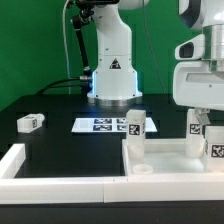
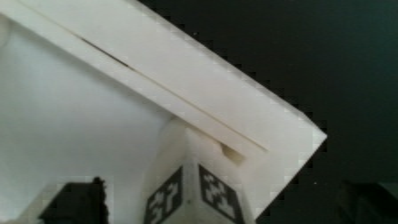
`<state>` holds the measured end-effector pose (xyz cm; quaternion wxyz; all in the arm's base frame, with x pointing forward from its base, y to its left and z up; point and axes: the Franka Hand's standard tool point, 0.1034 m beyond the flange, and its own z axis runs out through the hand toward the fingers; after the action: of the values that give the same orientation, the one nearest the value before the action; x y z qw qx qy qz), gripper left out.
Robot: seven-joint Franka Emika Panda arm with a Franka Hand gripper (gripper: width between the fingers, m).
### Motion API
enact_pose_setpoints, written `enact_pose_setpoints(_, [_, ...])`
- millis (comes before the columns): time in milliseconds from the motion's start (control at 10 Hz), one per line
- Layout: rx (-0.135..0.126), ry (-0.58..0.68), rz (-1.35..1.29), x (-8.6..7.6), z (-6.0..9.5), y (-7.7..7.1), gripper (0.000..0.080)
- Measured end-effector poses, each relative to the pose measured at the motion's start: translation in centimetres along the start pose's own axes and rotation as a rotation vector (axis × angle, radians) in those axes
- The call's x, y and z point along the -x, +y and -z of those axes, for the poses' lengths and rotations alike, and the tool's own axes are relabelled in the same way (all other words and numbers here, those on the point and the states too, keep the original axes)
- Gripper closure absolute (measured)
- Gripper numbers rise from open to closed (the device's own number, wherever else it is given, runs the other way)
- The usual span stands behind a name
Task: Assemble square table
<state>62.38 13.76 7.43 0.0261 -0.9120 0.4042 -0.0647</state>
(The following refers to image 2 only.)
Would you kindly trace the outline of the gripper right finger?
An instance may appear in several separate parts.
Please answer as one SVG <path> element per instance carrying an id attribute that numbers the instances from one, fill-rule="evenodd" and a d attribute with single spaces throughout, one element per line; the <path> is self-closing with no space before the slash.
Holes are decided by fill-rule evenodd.
<path id="1" fill-rule="evenodd" d="M 398 183 L 342 184 L 340 224 L 398 224 Z"/>

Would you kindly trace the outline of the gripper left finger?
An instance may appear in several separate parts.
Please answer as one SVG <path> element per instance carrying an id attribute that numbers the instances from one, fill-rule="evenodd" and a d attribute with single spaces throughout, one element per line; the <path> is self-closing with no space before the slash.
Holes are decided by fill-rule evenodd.
<path id="1" fill-rule="evenodd" d="M 106 180 L 52 184 L 28 208 L 28 224 L 111 224 Z"/>

